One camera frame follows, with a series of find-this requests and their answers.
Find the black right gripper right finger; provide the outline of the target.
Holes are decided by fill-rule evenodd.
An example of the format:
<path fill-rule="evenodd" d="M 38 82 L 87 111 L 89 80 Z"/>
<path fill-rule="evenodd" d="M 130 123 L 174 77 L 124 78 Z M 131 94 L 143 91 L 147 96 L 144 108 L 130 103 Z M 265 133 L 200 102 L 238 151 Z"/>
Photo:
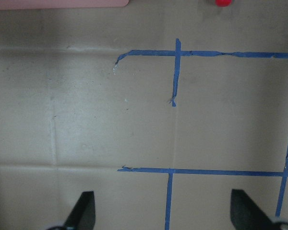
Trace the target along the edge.
<path fill-rule="evenodd" d="M 277 230 L 278 225 L 255 204 L 244 190 L 232 189 L 230 220 L 236 230 Z"/>

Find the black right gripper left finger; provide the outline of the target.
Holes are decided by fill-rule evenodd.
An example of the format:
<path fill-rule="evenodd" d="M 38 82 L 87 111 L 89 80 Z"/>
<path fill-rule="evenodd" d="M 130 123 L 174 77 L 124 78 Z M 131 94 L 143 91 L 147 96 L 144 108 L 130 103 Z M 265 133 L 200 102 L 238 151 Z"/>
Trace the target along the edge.
<path fill-rule="evenodd" d="M 93 191 L 82 192 L 63 227 L 66 230 L 93 230 L 96 223 L 95 196 Z"/>

